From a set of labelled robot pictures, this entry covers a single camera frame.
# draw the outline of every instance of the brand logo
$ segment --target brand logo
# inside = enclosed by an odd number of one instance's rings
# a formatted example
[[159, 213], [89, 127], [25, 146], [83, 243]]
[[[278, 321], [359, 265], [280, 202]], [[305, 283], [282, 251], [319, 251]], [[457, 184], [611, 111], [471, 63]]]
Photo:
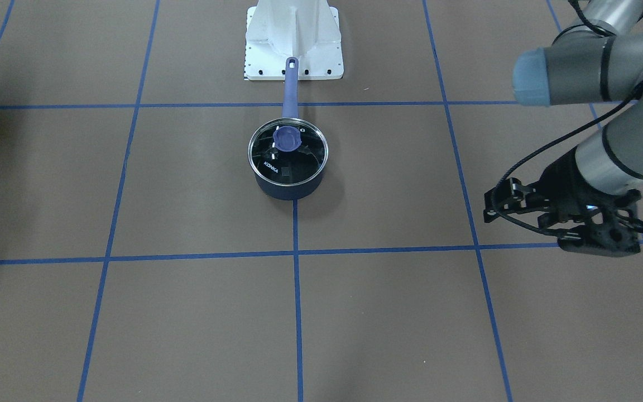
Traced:
[[276, 168], [276, 167], [274, 167], [274, 166], [272, 166], [272, 164], [271, 164], [271, 163], [269, 163], [269, 162], [265, 162], [265, 166], [266, 166], [266, 167], [268, 167], [268, 168], [270, 168], [271, 170], [275, 171], [275, 173], [279, 173], [279, 171], [277, 170], [277, 168]]

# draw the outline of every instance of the white mounting plate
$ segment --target white mounting plate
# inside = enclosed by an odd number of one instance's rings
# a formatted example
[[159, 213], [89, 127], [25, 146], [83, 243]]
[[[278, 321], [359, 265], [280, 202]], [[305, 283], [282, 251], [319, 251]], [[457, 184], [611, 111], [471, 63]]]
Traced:
[[[339, 10], [336, 7], [329, 8], [339, 26]], [[256, 9], [257, 7], [250, 7], [247, 10], [247, 28]], [[268, 44], [248, 42], [244, 53], [244, 78], [250, 81], [284, 81], [281, 71], [288, 57], [277, 53]], [[344, 76], [342, 44], [317, 44], [306, 54], [296, 57], [299, 59], [300, 80], [340, 79]]]

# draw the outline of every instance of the purple handle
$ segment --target purple handle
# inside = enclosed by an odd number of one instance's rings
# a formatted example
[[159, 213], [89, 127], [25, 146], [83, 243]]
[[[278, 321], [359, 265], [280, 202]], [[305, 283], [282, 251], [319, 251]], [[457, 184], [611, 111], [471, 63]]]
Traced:
[[299, 60], [296, 57], [286, 59], [284, 72], [284, 103], [281, 107], [282, 117], [299, 118], [299, 107], [296, 98], [296, 82], [299, 81]]

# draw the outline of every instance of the light blue cap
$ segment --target light blue cap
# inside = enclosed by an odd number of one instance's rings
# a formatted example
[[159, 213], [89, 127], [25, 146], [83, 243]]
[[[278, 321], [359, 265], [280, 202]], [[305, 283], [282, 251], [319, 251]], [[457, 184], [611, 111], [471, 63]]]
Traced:
[[512, 71], [515, 99], [525, 106], [549, 106], [549, 81], [544, 49], [521, 54]]

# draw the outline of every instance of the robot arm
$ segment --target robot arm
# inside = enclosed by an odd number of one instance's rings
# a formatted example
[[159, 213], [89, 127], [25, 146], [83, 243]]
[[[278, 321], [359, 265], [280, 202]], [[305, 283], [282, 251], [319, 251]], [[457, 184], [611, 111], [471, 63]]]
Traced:
[[[643, 16], [643, 0], [592, 0], [552, 46], [523, 54], [513, 84], [520, 104], [641, 100], [561, 158], [535, 183], [508, 178], [485, 194], [484, 221], [542, 212], [538, 232], [567, 251], [621, 257], [640, 252], [643, 221], [636, 202], [643, 184], [643, 33], [627, 35]], [[551, 229], [573, 221], [572, 229]]]

